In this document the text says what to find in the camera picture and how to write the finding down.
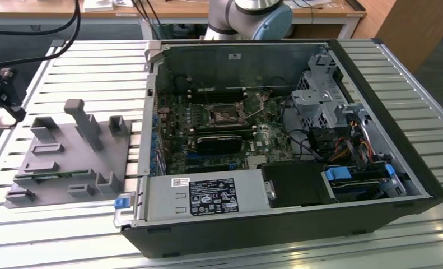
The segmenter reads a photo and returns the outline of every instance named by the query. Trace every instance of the motherboard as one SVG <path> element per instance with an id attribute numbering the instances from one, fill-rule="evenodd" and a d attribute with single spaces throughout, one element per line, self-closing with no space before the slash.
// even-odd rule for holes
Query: motherboard
<path id="1" fill-rule="evenodd" d="M 157 111 L 165 174 L 254 169 L 292 160 L 278 122 L 282 97 L 266 89 L 192 89 L 160 93 Z"/>

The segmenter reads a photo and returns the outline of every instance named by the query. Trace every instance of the power supply label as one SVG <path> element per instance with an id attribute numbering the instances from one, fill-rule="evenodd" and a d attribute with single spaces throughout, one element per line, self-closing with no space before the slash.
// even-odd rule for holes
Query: power supply label
<path id="1" fill-rule="evenodd" d="M 192 216 L 238 212 L 234 179 L 189 182 Z"/>

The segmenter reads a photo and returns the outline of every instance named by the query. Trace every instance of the open computer tower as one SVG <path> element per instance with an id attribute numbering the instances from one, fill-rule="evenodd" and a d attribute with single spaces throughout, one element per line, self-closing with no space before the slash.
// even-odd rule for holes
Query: open computer tower
<path id="1" fill-rule="evenodd" d="M 369 233 L 443 202 L 336 40 L 153 41 L 145 56 L 120 221 L 145 257 Z"/>

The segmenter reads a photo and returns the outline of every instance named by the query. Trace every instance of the table leg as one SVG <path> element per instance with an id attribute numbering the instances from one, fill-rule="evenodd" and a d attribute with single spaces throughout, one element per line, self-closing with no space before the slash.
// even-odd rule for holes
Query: table leg
<path id="1" fill-rule="evenodd" d="M 355 31 L 355 27 L 357 26 L 360 18 L 357 17 L 352 17 L 347 19 L 345 24 L 343 25 L 340 32 L 339 32 L 339 39 L 348 39 L 351 38 L 353 31 Z"/>
<path id="2" fill-rule="evenodd" d="M 141 35 L 144 40 L 153 40 L 152 29 L 148 26 L 148 23 L 140 18 L 138 25 L 141 27 Z"/>
<path id="3" fill-rule="evenodd" d="M 41 29 L 41 25 L 40 24 L 37 24 L 37 25 L 30 24 L 29 27 L 30 27 L 32 31 L 40 32 L 40 29 Z"/>

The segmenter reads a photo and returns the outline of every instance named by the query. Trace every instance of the floor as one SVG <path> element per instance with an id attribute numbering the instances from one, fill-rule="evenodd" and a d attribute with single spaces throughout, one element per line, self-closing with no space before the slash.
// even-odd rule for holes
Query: floor
<path id="1" fill-rule="evenodd" d="M 48 29 L 52 29 L 52 26 L 44 26 L 41 28 L 41 30 Z M 0 30 L 30 31 L 30 28 L 29 26 L 5 25 L 0 26 Z M 44 55 L 52 40 L 68 39 L 70 37 L 70 32 L 70 29 L 68 29 L 62 33 L 37 37 L 0 36 L 0 61 Z M 137 25 L 82 25 L 77 39 L 141 39 L 141 32 Z M 37 67 L 38 63 L 28 63 L 17 66 L 17 69 L 19 70 L 14 82 L 17 89 L 25 90 Z M 415 77 L 443 106 L 443 41 L 439 43 L 433 53 L 415 72 Z"/>

